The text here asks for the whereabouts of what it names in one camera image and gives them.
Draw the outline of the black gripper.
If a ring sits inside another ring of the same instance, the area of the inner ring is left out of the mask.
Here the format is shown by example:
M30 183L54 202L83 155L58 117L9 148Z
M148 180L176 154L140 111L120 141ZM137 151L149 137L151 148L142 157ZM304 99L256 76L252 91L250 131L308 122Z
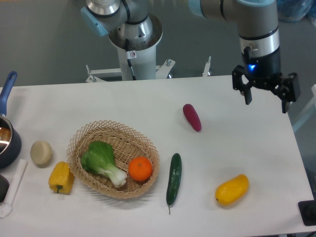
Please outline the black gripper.
M281 74L279 48L271 54L254 57L250 46L243 50L244 67L237 65L232 71L233 89L238 90L244 97L245 104L252 101L251 87L269 90L281 100L284 114L290 104L296 102L301 94L297 73L290 73L286 77Z

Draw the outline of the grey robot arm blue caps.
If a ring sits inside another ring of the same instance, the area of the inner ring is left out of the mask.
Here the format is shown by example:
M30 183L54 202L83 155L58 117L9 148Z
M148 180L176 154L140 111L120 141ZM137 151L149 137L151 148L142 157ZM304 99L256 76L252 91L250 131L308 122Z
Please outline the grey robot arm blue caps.
M232 72L233 89L252 100L251 88L272 92L286 113L300 95L296 73L280 70L277 3L274 0L190 0L191 12L237 24L243 65ZM156 45L160 21L145 0L88 0L81 16L98 36L109 36L117 48L123 80L156 78Z

